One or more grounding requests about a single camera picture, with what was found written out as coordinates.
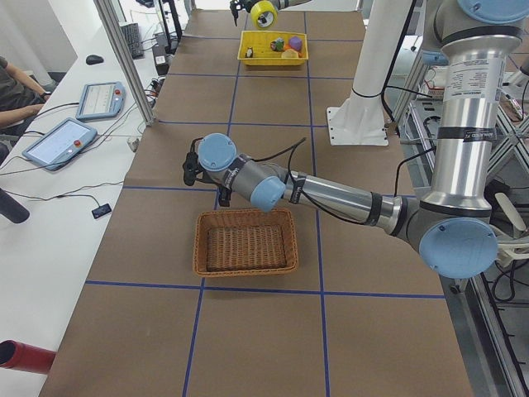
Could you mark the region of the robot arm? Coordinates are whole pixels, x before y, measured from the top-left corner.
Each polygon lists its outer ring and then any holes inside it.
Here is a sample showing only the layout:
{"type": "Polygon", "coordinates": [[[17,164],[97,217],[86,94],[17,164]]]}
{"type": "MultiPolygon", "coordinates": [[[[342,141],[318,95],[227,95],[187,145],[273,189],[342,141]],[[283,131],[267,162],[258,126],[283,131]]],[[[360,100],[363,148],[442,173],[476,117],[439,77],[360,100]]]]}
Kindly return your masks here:
{"type": "Polygon", "coordinates": [[[431,1],[424,56],[444,55],[447,82],[431,187],[419,199],[386,198],[239,152],[226,135],[195,141],[184,182],[215,184],[220,202],[239,194],[262,211],[280,199],[311,205],[344,222],[380,227],[412,246],[439,275],[468,279],[498,254],[484,197],[505,60],[522,41],[525,1],[431,1]]]}
{"type": "Polygon", "coordinates": [[[309,0],[269,0],[269,1],[258,1],[258,0],[232,0],[230,1],[230,11],[232,16],[237,19],[239,12],[245,10],[250,13],[251,10],[257,5],[268,6],[271,5],[272,9],[276,12],[284,10],[285,8],[294,7],[309,2],[309,0]]]}

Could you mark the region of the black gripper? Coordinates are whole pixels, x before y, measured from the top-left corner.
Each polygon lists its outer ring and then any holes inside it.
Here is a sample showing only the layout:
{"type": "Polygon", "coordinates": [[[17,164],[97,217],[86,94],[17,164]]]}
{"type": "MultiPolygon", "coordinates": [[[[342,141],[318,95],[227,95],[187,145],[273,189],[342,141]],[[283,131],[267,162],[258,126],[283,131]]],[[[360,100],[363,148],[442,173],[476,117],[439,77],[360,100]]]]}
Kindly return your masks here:
{"type": "Polygon", "coordinates": [[[259,0],[231,0],[230,1],[230,10],[231,14],[233,16],[238,16],[239,12],[242,10],[250,13],[251,8],[258,2],[259,0]]]}
{"type": "Polygon", "coordinates": [[[231,206],[231,190],[223,186],[219,187],[217,201],[220,207],[230,207],[231,206]]]}

